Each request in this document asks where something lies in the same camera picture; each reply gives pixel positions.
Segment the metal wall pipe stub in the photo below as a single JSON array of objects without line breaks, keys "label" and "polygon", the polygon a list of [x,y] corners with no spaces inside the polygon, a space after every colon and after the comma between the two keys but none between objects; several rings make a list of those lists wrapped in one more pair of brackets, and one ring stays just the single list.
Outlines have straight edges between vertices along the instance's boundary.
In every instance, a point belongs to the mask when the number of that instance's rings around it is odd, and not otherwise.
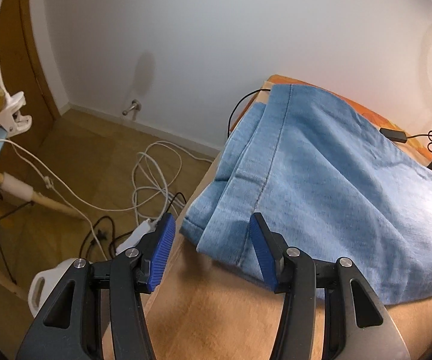
[{"label": "metal wall pipe stub", "polygon": [[141,103],[134,99],[131,101],[130,106],[122,111],[123,116],[128,116],[132,112],[139,112],[141,110]]}]

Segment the light blue denim pants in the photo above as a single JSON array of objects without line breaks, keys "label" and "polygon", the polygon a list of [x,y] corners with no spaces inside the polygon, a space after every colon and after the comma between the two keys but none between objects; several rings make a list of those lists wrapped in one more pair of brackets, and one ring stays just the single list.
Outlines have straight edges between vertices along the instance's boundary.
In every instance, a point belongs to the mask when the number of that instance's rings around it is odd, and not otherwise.
[{"label": "light blue denim pants", "polygon": [[320,88],[275,85],[226,143],[181,232],[260,281],[248,224],[315,259],[352,259],[384,304],[432,297],[432,171]]}]

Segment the white power strip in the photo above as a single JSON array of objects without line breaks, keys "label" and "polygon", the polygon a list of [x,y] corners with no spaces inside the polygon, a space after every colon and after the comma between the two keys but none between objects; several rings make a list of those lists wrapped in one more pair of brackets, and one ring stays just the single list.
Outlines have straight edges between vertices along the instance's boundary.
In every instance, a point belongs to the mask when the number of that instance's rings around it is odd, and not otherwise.
[{"label": "white power strip", "polygon": [[127,249],[134,248],[147,233],[153,232],[156,227],[156,221],[145,219],[137,228],[116,248],[116,255]]}]

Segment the white plastic jug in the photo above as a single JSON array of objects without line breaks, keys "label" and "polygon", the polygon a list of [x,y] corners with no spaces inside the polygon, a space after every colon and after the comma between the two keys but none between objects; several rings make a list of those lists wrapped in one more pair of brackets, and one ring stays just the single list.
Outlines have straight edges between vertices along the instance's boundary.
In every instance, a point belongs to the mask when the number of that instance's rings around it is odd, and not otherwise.
[{"label": "white plastic jug", "polygon": [[56,267],[40,271],[34,276],[27,296],[27,303],[33,318],[39,313],[65,272],[79,263],[85,265],[86,260],[84,258],[69,258],[60,262]]}]

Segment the wooden door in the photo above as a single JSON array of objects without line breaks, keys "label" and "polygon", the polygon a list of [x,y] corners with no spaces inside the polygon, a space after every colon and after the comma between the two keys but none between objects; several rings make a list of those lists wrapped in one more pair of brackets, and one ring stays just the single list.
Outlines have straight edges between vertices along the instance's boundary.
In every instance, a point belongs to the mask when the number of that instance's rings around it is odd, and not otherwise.
[{"label": "wooden door", "polygon": [[6,89],[25,93],[30,130],[14,138],[36,154],[61,117],[40,63],[31,23],[30,0],[3,0],[0,9],[0,63]]}]

